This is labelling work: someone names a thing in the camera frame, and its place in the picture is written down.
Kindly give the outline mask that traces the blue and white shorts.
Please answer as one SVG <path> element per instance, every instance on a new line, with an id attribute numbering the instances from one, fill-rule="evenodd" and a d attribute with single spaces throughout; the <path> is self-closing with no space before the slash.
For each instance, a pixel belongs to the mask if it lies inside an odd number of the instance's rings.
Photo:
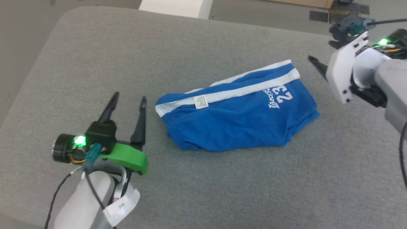
<path id="1" fill-rule="evenodd" d="M 166 94 L 155 110 L 180 149 L 214 152 L 284 146 L 320 117 L 291 60 Z"/>

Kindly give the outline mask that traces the grey fabric sofa cushion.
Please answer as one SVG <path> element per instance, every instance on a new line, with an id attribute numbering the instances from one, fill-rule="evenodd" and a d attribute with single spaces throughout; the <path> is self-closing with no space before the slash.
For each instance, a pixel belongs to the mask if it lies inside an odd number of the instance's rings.
<path id="1" fill-rule="evenodd" d="M 113 120 L 128 140 L 147 103 L 146 175 L 119 229 L 407 229 L 400 134 L 384 111 L 339 103 L 307 60 L 327 62 L 326 35 L 135 9 L 83 6 L 64 14 L 0 128 L 0 212 L 44 227 L 57 186 L 61 133 L 79 134 L 120 92 Z M 154 103 L 291 59 L 321 116 L 285 147 L 180 150 Z"/>

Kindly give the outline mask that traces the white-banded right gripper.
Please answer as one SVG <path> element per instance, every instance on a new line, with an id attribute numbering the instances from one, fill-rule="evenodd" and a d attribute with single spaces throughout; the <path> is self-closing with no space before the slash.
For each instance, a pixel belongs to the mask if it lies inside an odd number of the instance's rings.
<path id="1" fill-rule="evenodd" d="M 313 56 L 308 56 L 308 61 L 327 80 L 341 103 L 349 103 L 357 96 L 374 107 L 385 108 L 387 96 L 376 84 L 375 74 L 387 56 L 367 44 L 367 32 L 343 47 L 338 41 L 330 40 L 329 45 L 337 51 L 330 57 L 328 66 Z"/>

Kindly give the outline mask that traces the small black floor tape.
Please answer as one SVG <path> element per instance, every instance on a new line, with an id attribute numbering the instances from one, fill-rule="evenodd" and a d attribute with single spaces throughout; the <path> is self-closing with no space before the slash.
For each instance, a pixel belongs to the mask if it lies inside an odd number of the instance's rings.
<path id="1" fill-rule="evenodd" d="M 309 12 L 309 20 L 329 23 L 329 12 L 311 10 Z"/>

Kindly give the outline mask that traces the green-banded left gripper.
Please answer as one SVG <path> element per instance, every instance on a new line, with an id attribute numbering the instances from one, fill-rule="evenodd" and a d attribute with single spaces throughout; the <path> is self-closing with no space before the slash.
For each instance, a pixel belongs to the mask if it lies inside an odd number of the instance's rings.
<path id="1" fill-rule="evenodd" d="M 113 94 L 100 115 L 98 122 L 105 123 L 111 119 L 111 115 L 116 109 L 119 95 L 119 92 Z M 130 138 L 132 145 L 145 145 L 147 120 L 146 108 L 147 98 L 142 97 L 137 125 Z M 60 163 L 72 163 L 82 166 L 85 161 L 85 156 L 89 151 L 90 149 L 86 147 L 86 138 L 84 135 L 74 136 L 70 134 L 61 134 L 52 145 L 53 160 Z M 106 166 L 108 162 L 113 163 L 114 166 L 122 166 L 127 170 L 139 174 L 145 174 L 148 171 L 147 155 L 131 145 L 122 142 L 117 142 L 109 155 L 102 155 L 101 152 L 99 158 L 97 158 L 93 165 L 93 170 L 96 170 L 98 166 Z"/>

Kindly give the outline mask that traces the white rectangular box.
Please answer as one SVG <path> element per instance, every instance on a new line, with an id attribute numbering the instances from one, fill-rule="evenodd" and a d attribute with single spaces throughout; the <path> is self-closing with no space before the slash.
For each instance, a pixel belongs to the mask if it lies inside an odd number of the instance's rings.
<path id="1" fill-rule="evenodd" d="M 141 0 L 139 10 L 199 19 L 208 19 L 213 0 Z"/>

